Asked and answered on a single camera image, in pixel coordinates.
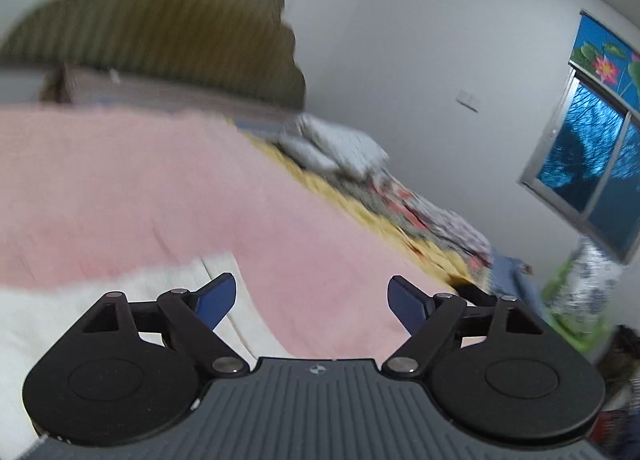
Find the blue folded cloth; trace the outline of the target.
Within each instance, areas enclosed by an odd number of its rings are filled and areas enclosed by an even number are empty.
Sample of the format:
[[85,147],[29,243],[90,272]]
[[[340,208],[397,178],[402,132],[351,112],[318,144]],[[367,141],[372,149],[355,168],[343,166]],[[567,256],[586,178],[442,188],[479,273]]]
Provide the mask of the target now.
[[490,292],[515,296],[540,318],[547,319],[532,269],[521,259],[503,255],[497,249],[492,249]]

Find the yellow patterned quilt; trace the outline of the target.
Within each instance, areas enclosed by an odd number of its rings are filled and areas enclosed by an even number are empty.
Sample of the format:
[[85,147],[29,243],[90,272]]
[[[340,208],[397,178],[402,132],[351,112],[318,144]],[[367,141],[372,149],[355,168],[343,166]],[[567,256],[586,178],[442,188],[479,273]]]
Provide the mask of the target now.
[[490,267],[457,244],[411,224],[375,193],[345,178],[323,177],[305,171],[273,142],[248,137],[266,157],[277,162],[303,187],[325,198],[363,226],[396,246],[428,276],[454,287],[469,282],[490,290]]

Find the olive green padded headboard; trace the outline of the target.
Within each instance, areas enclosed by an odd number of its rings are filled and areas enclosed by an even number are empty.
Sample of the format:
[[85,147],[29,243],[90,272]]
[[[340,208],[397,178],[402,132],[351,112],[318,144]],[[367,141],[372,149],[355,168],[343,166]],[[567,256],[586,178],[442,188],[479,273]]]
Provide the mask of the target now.
[[305,104],[284,0],[47,0],[1,43],[10,65],[70,63]]

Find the pink bed blanket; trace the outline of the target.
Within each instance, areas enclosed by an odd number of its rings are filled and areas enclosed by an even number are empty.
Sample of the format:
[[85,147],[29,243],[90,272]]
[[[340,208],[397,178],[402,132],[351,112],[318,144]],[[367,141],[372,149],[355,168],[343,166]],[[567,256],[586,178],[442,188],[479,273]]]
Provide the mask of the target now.
[[258,356],[383,359],[406,333],[401,276],[446,290],[399,247],[303,187],[226,121],[90,108],[1,112],[1,333],[63,333],[43,294],[143,268],[231,255]]

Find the blue floral cushion green trim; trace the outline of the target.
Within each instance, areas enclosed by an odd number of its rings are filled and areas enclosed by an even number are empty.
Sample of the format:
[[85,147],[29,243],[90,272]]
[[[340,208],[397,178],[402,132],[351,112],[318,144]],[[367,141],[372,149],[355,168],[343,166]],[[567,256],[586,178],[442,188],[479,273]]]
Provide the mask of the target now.
[[608,332],[605,312],[624,271],[623,264],[582,235],[542,290],[551,327],[578,352],[588,354]]

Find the white floral folded pillow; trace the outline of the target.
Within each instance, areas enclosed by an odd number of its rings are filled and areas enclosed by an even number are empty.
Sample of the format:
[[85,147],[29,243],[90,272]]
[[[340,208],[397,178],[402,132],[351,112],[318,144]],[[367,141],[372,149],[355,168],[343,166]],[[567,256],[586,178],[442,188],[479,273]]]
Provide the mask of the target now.
[[309,113],[286,121],[277,145],[310,171],[342,174],[359,181],[383,169],[388,161],[386,151],[363,131]]

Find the white wall switch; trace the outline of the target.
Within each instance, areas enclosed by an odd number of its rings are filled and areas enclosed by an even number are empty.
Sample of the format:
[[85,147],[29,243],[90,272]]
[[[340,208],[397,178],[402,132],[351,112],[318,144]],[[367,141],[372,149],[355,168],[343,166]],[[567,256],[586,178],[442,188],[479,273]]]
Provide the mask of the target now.
[[456,101],[475,113],[480,111],[480,102],[478,102],[477,97],[467,91],[460,90],[457,94]]

